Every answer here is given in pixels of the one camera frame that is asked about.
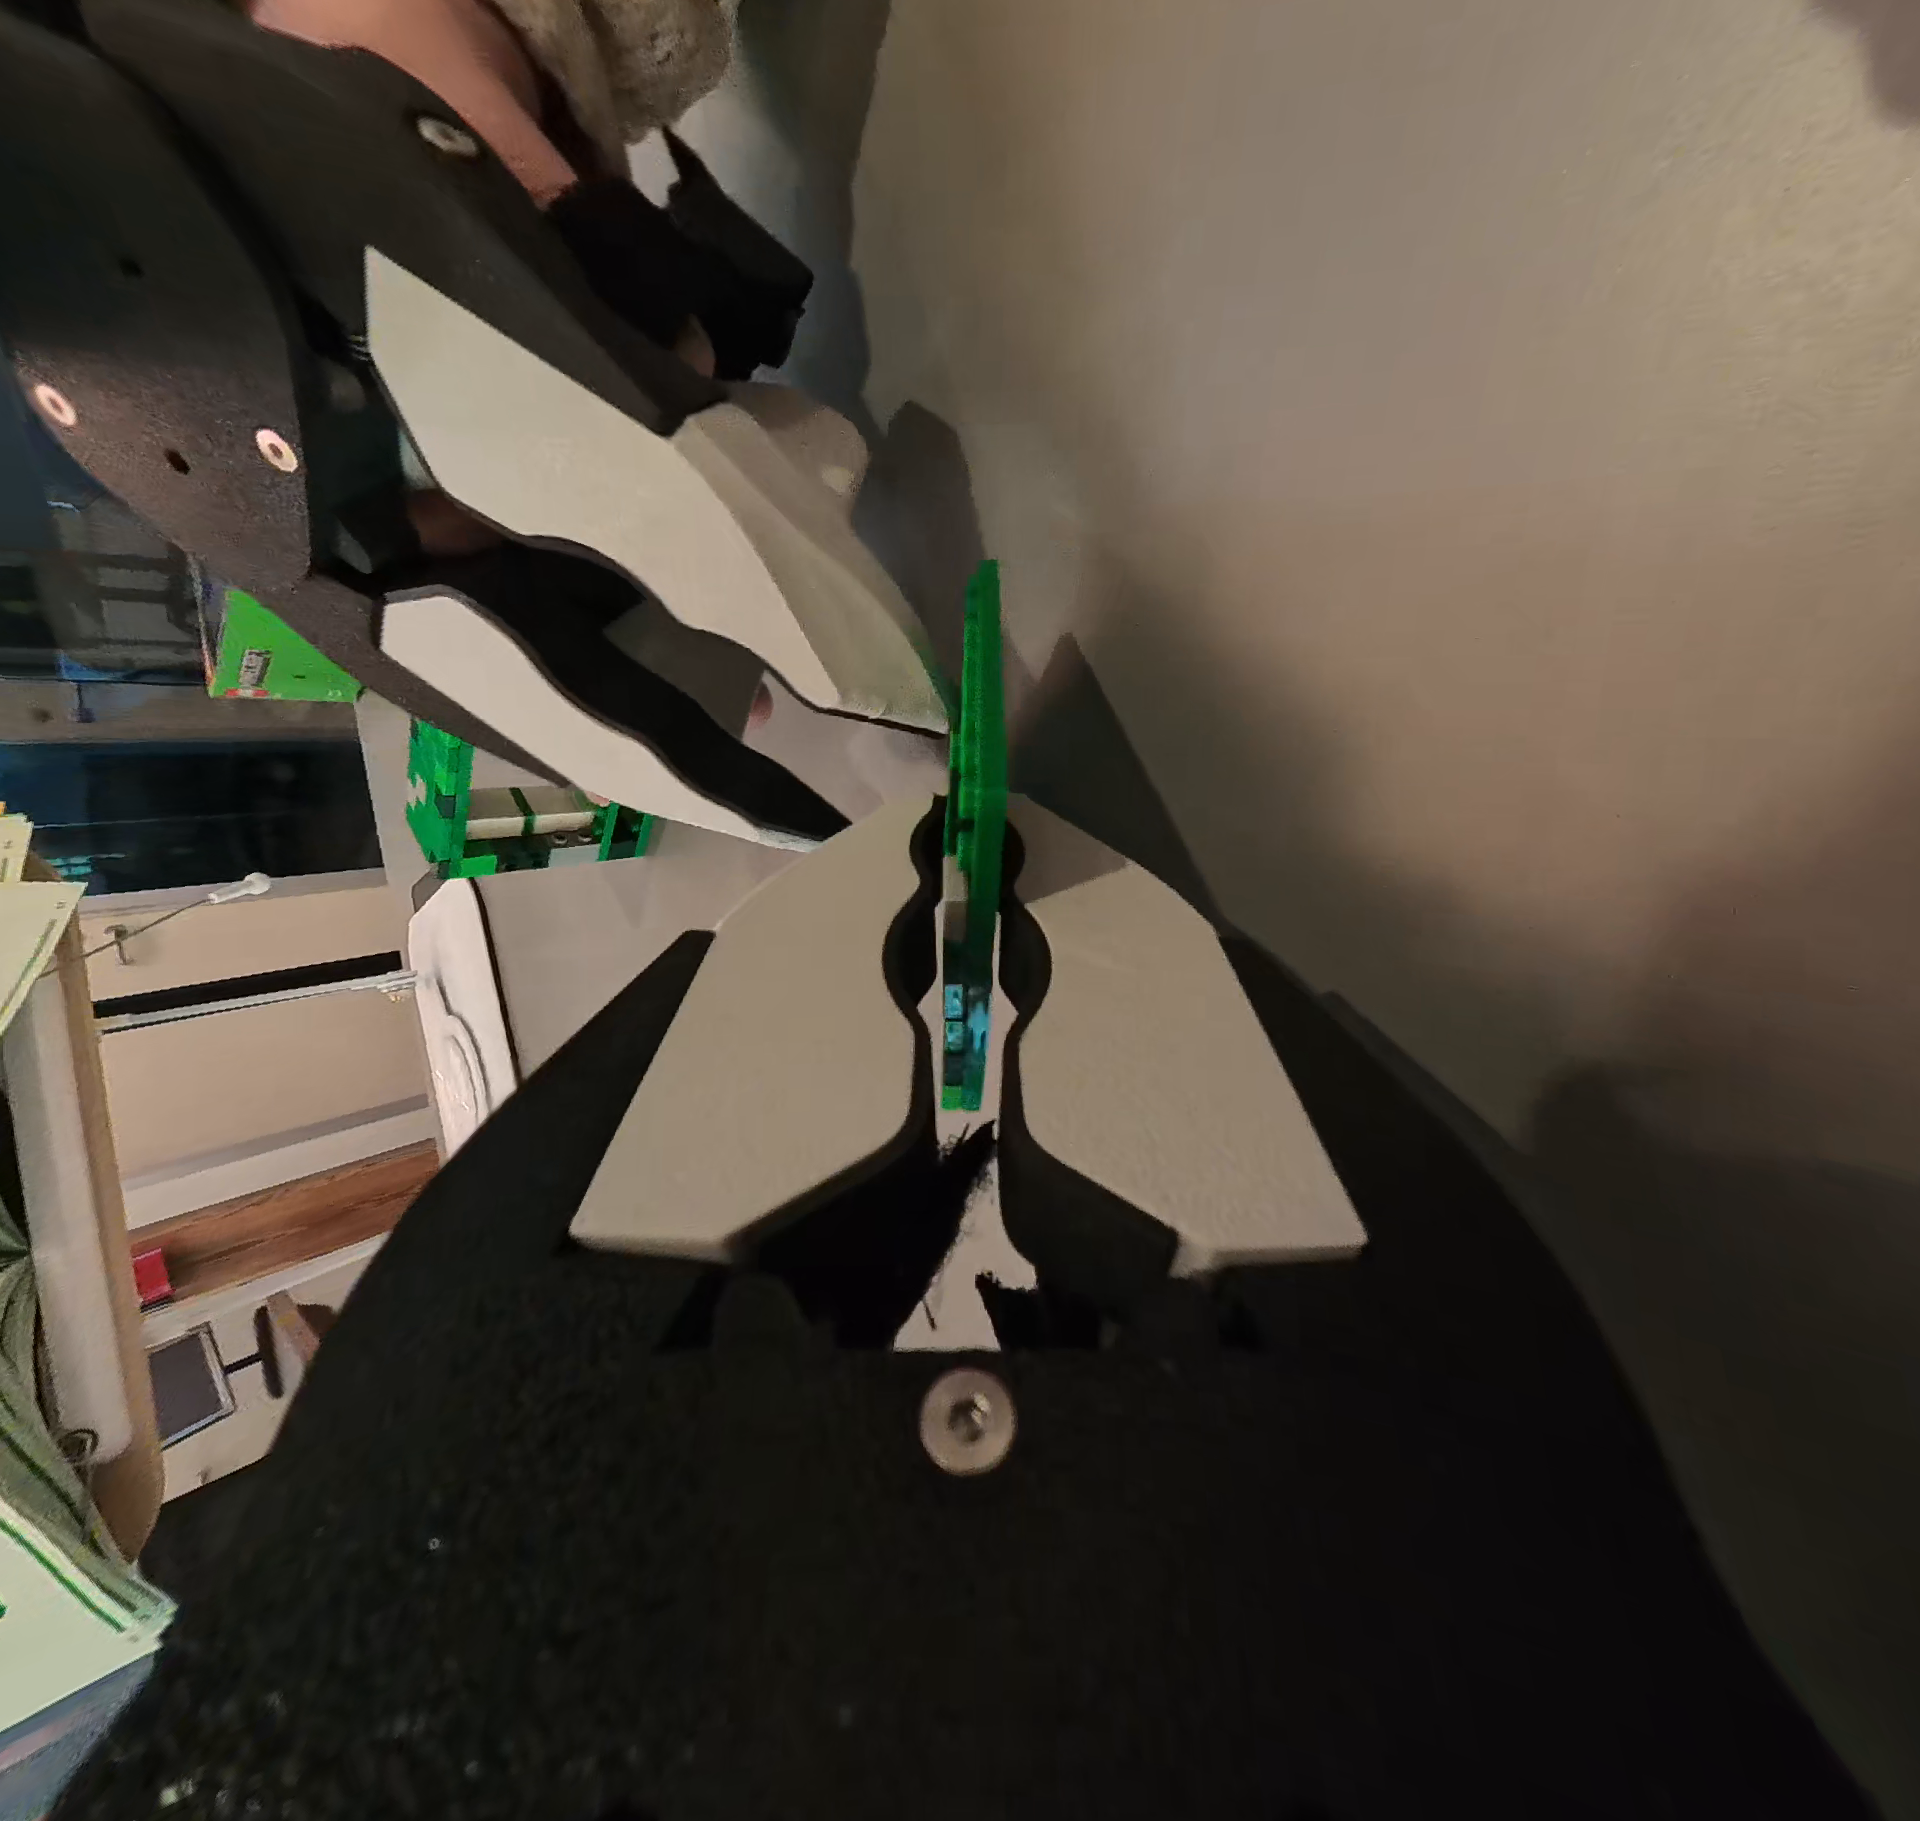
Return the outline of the white rounded tray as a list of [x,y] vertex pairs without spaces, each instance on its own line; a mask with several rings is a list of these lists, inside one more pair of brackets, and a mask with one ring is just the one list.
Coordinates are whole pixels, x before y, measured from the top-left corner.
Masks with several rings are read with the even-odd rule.
[[452,1158],[519,1088],[495,948],[479,882],[420,880],[403,956],[425,1054],[437,1147]]

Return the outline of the green lego box build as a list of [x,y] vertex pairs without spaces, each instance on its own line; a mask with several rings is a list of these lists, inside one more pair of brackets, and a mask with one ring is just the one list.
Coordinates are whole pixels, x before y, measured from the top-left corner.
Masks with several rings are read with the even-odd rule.
[[637,859],[658,842],[653,816],[578,789],[476,785],[473,746],[422,719],[405,752],[403,822],[437,880]]

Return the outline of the white low cabinet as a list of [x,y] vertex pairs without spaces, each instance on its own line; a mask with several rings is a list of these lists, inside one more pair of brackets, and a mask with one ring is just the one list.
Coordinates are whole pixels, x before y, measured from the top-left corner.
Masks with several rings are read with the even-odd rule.
[[132,1230],[433,1145],[403,927],[379,868],[83,900]]

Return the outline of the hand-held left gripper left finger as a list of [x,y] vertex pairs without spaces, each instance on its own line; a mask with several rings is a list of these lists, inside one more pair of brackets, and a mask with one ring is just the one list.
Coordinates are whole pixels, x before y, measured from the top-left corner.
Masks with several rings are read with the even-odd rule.
[[938,800],[896,800],[717,925],[573,1212],[575,1242],[728,1262],[931,1123],[938,863]]

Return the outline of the green cardboard lego box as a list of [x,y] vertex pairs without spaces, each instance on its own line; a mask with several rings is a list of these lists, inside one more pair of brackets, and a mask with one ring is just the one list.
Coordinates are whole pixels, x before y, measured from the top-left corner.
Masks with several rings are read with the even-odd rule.
[[215,701],[354,704],[364,686],[254,596],[195,582],[204,688]]

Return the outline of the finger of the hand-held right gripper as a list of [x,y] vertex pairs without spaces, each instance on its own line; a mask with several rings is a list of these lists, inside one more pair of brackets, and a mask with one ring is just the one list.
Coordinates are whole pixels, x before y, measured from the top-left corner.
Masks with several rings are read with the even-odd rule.
[[668,822],[769,848],[818,848],[848,816],[693,695],[606,635],[550,615],[500,618],[427,589],[382,609],[379,648],[504,739],[509,757]]
[[372,368],[456,502],[601,557],[803,704],[948,729],[924,628],[853,531],[865,451],[843,417],[749,385],[656,434],[375,248],[364,298]]

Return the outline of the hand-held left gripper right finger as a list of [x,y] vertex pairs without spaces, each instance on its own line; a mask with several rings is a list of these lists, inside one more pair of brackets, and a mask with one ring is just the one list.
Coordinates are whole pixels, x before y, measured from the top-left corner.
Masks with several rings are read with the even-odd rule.
[[1174,1274],[1357,1257],[1361,1218],[1218,929],[1031,800],[1008,831],[1045,948],[1015,1054],[1038,1152],[1166,1230]]

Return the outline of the lego instruction booklet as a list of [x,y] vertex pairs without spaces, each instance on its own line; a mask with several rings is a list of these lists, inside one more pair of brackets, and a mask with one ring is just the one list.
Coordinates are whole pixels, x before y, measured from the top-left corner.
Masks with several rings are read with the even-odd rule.
[[151,1654],[177,1603],[127,1559],[35,1401],[1,1412],[4,1689],[64,1684]]

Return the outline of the person's right hand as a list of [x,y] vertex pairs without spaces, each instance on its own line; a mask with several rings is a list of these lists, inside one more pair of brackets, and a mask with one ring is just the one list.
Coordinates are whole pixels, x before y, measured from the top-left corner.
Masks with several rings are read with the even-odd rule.
[[738,272],[635,188],[628,146],[601,153],[572,122],[518,37],[483,0],[227,0],[255,27],[374,54],[444,101],[537,207],[594,289],[697,372],[780,364],[803,306],[785,280]]

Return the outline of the green lego plate with tiles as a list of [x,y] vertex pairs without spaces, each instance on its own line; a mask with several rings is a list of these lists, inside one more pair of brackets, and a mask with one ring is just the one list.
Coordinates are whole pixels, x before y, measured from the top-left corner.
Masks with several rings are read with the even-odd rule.
[[997,561],[971,573],[948,736],[939,902],[939,1102],[980,1112],[989,1071],[1008,800]]

